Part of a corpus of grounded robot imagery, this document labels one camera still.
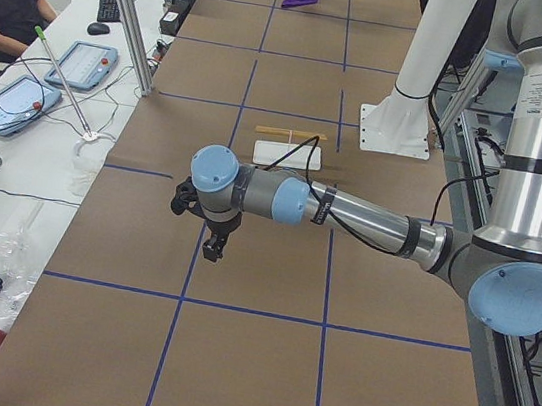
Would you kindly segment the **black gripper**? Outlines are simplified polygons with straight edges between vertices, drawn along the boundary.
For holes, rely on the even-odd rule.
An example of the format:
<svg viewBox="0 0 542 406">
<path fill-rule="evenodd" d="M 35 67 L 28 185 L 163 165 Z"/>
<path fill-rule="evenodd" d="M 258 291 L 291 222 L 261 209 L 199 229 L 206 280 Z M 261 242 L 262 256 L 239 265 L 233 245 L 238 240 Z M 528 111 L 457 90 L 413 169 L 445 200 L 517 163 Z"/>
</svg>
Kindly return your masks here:
<svg viewBox="0 0 542 406">
<path fill-rule="evenodd" d="M 213 262 L 222 259 L 225 244 L 229 240 L 230 235 L 238 229 L 241 224 L 242 214 L 240 212 L 235 213 L 224 221 L 208 221 L 207 226 L 210 229 L 210 238 L 206 240 L 202 246 L 202 253 L 205 259 Z"/>
</svg>

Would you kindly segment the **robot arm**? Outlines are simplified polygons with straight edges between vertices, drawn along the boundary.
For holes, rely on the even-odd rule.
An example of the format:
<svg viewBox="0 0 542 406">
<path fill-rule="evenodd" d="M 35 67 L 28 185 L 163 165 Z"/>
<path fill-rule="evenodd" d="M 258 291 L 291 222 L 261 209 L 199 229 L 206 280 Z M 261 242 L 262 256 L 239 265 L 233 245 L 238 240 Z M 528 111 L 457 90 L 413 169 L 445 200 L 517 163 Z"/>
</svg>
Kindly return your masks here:
<svg viewBox="0 0 542 406">
<path fill-rule="evenodd" d="M 487 50 L 519 62 L 523 77 L 490 214 L 471 234 L 390 212 L 277 165 L 242 164 L 221 145 L 195 153 L 171 209 L 206 221 L 208 260 L 222 256 L 243 214 L 295 225 L 309 220 L 341 228 L 380 253 L 413 260 L 446 281 L 496 332 L 541 332 L 542 0 L 497 0 Z"/>
</svg>

